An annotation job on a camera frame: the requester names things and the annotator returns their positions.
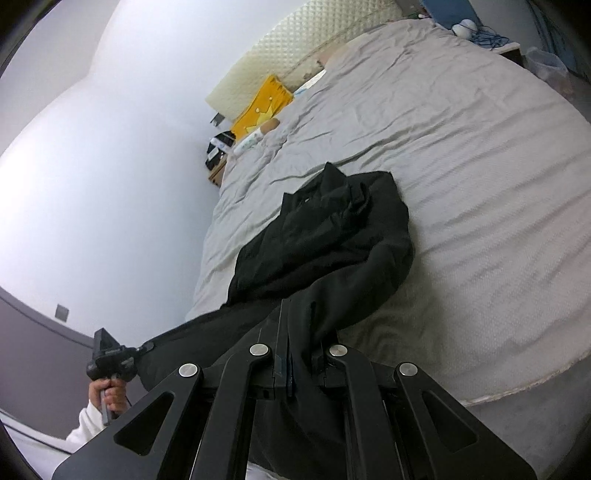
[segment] yellow pillowcase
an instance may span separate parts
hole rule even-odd
[[[273,118],[283,107],[289,105],[293,98],[291,92],[281,84],[275,75],[267,77],[250,106],[232,127],[232,133],[236,135],[236,142]]]

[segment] plastic bag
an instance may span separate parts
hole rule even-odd
[[[560,58],[538,47],[531,47],[525,56],[527,69],[531,73],[545,81],[566,99],[572,100],[574,90],[570,83],[569,70]]]

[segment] electrical outlet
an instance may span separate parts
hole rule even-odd
[[[62,322],[67,321],[68,315],[70,314],[70,310],[68,310],[63,305],[57,305],[56,308],[56,319],[61,320]]]

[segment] white wall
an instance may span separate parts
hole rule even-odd
[[[97,82],[206,148],[205,97],[263,35],[307,0],[121,0],[92,66]]]
[[[121,0],[91,72],[0,158],[0,285],[139,345],[192,305],[218,190],[204,101],[303,0]]]
[[[50,317],[66,305],[87,335],[134,343],[178,325],[217,195],[200,156],[92,81],[69,89],[2,158],[0,284]]]
[[[519,42],[523,55],[530,47],[542,48],[525,0],[470,0],[470,3],[485,25]]]
[[[61,0],[0,77],[0,155],[36,114],[82,80],[119,0]]]

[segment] finger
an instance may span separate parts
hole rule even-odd
[[[110,395],[105,397],[105,404],[112,405],[113,403],[126,403],[125,395]]]
[[[105,390],[105,397],[125,396],[125,389],[121,387],[111,387]]]
[[[104,390],[105,388],[109,388],[110,385],[111,385],[111,380],[109,380],[108,378],[99,378],[98,380],[95,380],[94,382],[92,382],[90,384],[90,386],[96,391],[100,391],[100,390]]]
[[[112,403],[107,408],[115,413],[124,413],[127,410],[127,405],[125,403]]]
[[[125,388],[125,381],[121,380],[120,378],[112,378],[111,379],[111,387],[123,387]]]

